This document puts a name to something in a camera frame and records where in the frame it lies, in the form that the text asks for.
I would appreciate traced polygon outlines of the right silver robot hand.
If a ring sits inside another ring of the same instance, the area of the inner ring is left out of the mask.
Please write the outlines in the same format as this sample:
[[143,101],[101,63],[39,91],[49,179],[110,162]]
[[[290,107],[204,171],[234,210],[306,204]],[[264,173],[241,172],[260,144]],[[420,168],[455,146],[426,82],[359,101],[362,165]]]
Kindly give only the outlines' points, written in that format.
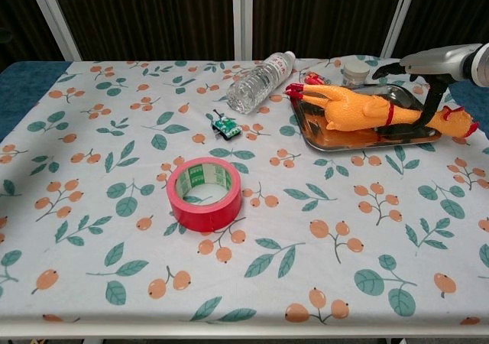
[[410,75],[411,81],[421,76],[429,84],[423,110],[413,123],[406,120],[399,124],[390,123],[384,127],[385,131],[412,132],[424,126],[434,128],[430,122],[435,118],[443,93],[453,83],[469,80],[478,87],[487,87],[488,45],[455,45],[423,50],[397,63],[383,65],[372,78],[406,73]]

